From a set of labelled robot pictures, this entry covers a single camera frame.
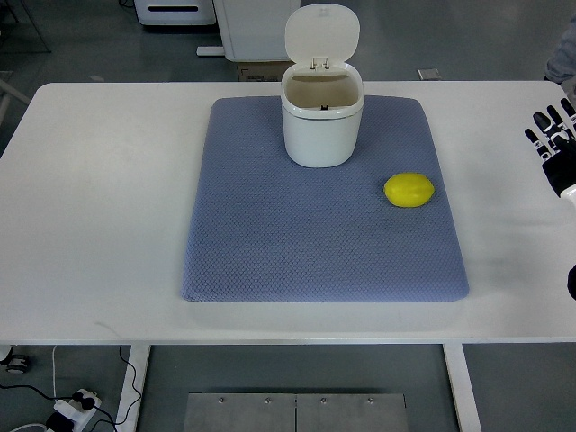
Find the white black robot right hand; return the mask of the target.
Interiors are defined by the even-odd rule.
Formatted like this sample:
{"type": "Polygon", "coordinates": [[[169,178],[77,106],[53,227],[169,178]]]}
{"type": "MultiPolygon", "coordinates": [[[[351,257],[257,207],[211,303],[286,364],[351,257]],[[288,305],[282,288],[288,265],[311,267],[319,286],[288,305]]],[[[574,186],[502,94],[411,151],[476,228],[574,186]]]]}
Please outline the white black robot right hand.
{"type": "Polygon", "coordinates": [[[554,193],[575,204],[575,107],[567,97],[560,105],[566,118],[553,105],[547,106],[546,113],[533,114],[543,139],[531,129],[525,129],[525,135],[540,157],[544,175],[554,193]]]}

